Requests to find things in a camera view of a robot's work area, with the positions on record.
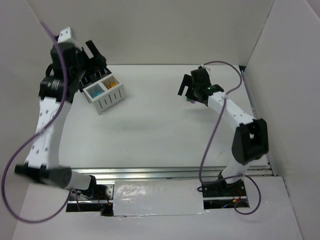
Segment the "yellow rounded lego brick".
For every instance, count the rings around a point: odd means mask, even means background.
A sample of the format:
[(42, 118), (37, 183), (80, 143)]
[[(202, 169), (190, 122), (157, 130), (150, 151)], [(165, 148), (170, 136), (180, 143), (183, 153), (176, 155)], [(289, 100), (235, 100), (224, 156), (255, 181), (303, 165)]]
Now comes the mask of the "yellow rounded lego brick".
[(116, 85), (117, 85), (117, 83), (113, 82), (113, 83), (111, 83), (110, 85), (107, 86), (107, 89), (109, 90), (109, 89), (115, 87)]

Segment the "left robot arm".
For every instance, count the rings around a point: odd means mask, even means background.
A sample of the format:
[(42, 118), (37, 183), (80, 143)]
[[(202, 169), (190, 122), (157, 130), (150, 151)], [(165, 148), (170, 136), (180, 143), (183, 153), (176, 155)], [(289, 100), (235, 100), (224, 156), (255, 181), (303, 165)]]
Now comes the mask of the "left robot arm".
[(45, 71), (38, 93), (36, 137), (25, 162), (17, 164), (14, 172), (35, 183), (91, 192), (96, 185), (94, 176), (73, 171), (59, 161), (63, 128), (75, 93), (97, 80), (97, 72), (107, 66), (106, 58), (93, 41), (85, 44), (92, 57), (71, 42), (61, 42), (58, 49), (50, 50), (52, 63)]

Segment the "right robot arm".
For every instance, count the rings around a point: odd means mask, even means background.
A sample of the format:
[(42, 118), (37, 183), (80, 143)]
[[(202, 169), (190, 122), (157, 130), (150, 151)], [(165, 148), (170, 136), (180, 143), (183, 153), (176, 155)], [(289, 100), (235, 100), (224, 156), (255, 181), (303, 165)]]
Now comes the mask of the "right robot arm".
[(213, 132), (205, 148), (203, 158), (207, 157), (211, 143), (221, 121), (225, 121), (234, 132), (231, 153), (233, 158), (219, 174), (224, 185), (238, 182), (248, 171), (253, 161), (259, 160), (269, 152), (268, 126), (262, 119), (256, 119), (242, 110), (229, 98), (229, 93), (218, 84), (211, 83), (208, 71), (199, 67), (183, 76), (179, 96), (185, 95), (191, 102), (204, 104), (218, 113)]

